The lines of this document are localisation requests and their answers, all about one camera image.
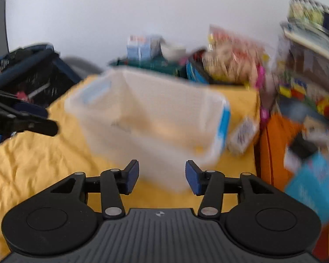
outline white carton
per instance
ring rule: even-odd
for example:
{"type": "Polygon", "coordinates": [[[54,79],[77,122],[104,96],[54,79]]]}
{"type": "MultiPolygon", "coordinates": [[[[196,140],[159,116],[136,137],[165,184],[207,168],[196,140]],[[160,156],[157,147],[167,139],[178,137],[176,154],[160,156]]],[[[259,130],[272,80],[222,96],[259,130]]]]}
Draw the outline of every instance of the white carton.
{"type": "Polygon", "coordinates": [[[65,102],[94,153],[120,168],[137,159],[140,176],[168,189],[189,188],[185,163],[214,166],[230,118],[225,97],[186,80],[118,67],[65,102]]]}
{"type": "Polygon", "coordinates": [[[259,125],[250,117],[245,117],[242,123],[229,135],[228,150],[235,155],[243,154],[255,137],[259,125]]]}

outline colorful toy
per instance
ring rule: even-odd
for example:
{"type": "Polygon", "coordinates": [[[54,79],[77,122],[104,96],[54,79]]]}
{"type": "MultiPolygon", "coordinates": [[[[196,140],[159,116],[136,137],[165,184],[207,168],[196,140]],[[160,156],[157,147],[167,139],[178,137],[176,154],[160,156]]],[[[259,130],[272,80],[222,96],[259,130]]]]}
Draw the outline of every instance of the colorful toy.
{"type": "Polygon", "coordinates": [[[326,118],[329,118],[329,98],[324,97],[317,102],[317,111],[326,118]]]}
{"type": "Polygon", "coordinates": [[[286,86],[279,86],[279,93],[287,98],[291,98],[291,90],[286,86]]]}
{"type": "Polygon", "coordinates": [[[299,79],[293,79],[294,82],[294,88],[299,88],[299,90],[304,91],[304,94],[306,94],[306,90],[307,90],[307,84],[299,79]]]}
{"type": "Polygon", "coordinates": [[[303,94],[302,92],[296,90],[295,88],[292,88],[291,89],[291,96],[293,98],[298,99],[299,101],[303,101],[304,97],[305,97],[305,94],[303,94]]]}
{"type": "Polygon", "coordinates": [[[293,87],[293,89],[294,89],[295,91],[300,92],[300,93],[302,93],[303,95],[306,95],[306,88],[307,88],[307,87],[301,86],[301,85],[299,85],[299,84],[297,84],[297,83],[295,83],[292,87],[293,87]]]}

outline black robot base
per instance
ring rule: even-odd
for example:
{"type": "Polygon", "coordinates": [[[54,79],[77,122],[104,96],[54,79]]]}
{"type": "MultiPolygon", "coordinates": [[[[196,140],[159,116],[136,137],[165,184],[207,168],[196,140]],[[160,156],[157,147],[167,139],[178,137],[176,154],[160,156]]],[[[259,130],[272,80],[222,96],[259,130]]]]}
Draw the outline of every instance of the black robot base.
{"type": "Polygon", "coordinates": [[[139,176],[132,160],[124,170],[100,177],[76,172],[12,208],[2,221],[11,249],[4,263],[313,263],[321,230],[313,210],[250,173],[228,178],[186,163],[187,181],[204,195],[192,209],[130,209],[139,176]],[[102,213],[86,205],[101,193],[102,213]],[[224,194],[239,204],[221,213],[224,194]]]}

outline yellow blanket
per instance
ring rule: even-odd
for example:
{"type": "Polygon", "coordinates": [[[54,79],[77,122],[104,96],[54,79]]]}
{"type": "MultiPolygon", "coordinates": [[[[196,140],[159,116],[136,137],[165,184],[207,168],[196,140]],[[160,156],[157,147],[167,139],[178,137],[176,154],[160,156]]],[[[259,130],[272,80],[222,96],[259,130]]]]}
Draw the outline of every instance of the yellow blanket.
{"type": "MultiPolygon", "coordinates": [[[[89,77],[71,91],[83,86],[95,77],[89,77]]],[[[215,87],[229,100],[231,121],[229,131],[234,129],[245,116],[259,120],[259,95],[233,87],[215,87]]],[[[64,111],[64,101],[69,93],[58,99],[50,108],[50,118],[57,120],[60,132],[48,137],[32,132],[19,133],[0,145],[0,254],[9,250],[1,233],[1,221],[5,213],[34,194],[76,171],[84,171],[87,177],[98,176],[104,170],[117,167],[107,159],[93,155],[81,133],[77,120],[64,111]]],[[[242,172],[256,172],[254,150],[251,145],[241,157],[225,151],[216,170],[227,177],[239,177],[242,172]]],[[[139,208],[186,208],[197,210],[201,197],[188,189],[174,194],[162,190],[144,180],[138,180],[134,191],[122,200],[126,209],[139,208]]],[[[235,195],[226,195],[223,210],[228,211],[237,203],[235,195]]],[[[99,194],[90,194],[88,205],[100,211],[99,194]]]]}

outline food package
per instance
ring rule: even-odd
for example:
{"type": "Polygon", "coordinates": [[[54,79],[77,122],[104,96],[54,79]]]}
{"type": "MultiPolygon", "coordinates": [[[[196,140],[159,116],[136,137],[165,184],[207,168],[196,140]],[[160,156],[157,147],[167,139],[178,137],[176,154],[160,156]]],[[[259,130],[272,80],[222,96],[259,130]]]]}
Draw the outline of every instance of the food package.
{"type": "Polygon", "coordinates": [[[264,70],[260,67],[269,60],[264,45],[214,26],[210,26],[209,43],[202,63],[213,79],[261,87],[257,81],[264,70]]]}
{"type": "Polygon", "coordinates": [[[119,66],[66,100],[93,153],[118,167],[132,159],[140,177],[188,188],[185,163],[212,169],[225,147],[229,102],[219,92],[149,70],[119,66]]]}
{"type": "Polygon", "coordinates": [[[253,119],[246,117],[232,132],[227,141],[228,150],[235,155],[243,154],[259,129],[253,119]]]}

